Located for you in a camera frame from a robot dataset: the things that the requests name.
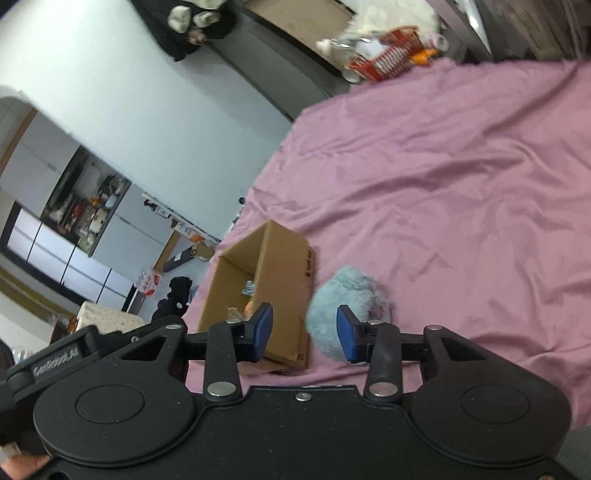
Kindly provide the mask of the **blue tissue packet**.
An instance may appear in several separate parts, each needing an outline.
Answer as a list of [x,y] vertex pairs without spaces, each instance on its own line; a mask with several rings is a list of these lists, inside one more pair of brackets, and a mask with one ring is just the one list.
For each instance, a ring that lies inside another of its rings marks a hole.
[[246,281],[242,288],[242,295],[252,297],[256,293],[256,283],[252,280]]

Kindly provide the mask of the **fluffy grey-blue plush toy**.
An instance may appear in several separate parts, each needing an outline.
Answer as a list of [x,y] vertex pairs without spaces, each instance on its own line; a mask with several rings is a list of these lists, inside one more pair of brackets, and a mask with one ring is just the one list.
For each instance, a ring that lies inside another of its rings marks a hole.
[[362,322],[392,322],[392,308],[381,287],[370,275],[353,266],[342,267],[312,295],[305,329],[325,357],[344,361],[339,343],[337,313],[346,305]]

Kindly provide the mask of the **brown cardboard box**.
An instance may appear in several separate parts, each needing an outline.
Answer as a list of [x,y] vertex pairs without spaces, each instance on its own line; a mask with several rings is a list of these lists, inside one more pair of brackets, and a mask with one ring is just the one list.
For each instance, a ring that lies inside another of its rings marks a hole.
[[[273,220],[222,251],[197,323],[204,332],[225,320],[235,308],[249,317],[263,302],[273,306],[273,330],[263,361],[252,371],[273,372],[308,366],[308,333],[304,317],[311,300],[315,251],[304,236]],[[256,293],[242,295],[245,282]]]

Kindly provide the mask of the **purple bed sheet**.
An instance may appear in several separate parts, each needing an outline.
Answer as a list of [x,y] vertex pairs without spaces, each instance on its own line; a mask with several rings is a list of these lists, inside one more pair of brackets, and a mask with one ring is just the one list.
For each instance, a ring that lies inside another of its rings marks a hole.
[[224,247],[273,220],[315,284],[372,276],[403,331],[442,325],[590,422],[590,66],[440,60],[304,110]]

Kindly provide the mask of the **orange bottle beside basket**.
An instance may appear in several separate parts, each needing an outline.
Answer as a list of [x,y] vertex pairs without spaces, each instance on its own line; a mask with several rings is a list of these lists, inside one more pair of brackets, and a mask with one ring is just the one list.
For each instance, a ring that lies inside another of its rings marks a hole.
[[411,62],[417,66],[427,66],[439,56],[437,49],[423,49],[411,57]]

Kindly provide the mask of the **red plastic basket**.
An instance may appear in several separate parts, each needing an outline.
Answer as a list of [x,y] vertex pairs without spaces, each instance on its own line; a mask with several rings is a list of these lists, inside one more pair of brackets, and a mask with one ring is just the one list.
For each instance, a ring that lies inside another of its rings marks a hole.
[[404,74],[412,67],[412,57],[424,50],[416,26],[404,26],[378,37],[385,47],[382,53],[372,58],[362,55],[349,61],[348,68],[363,80],[377,83]]

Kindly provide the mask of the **clothes hanging on door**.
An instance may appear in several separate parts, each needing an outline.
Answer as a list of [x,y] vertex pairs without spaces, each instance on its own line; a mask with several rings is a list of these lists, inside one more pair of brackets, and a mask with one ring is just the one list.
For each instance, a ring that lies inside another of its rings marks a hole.
[[232,1],[132,0],[131,5],[174,62],[225,38],[238,24],[238,7]]

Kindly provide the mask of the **framed board leaning on wall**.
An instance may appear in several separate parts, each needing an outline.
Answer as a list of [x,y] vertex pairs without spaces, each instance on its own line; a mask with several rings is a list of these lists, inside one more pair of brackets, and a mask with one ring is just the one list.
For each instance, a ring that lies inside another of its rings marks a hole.
[[245,14],[286,40],[332,75],[341,69],[318,52],[318,41],[335,37],[349,26],[353,11],[341,1],[246,1]]

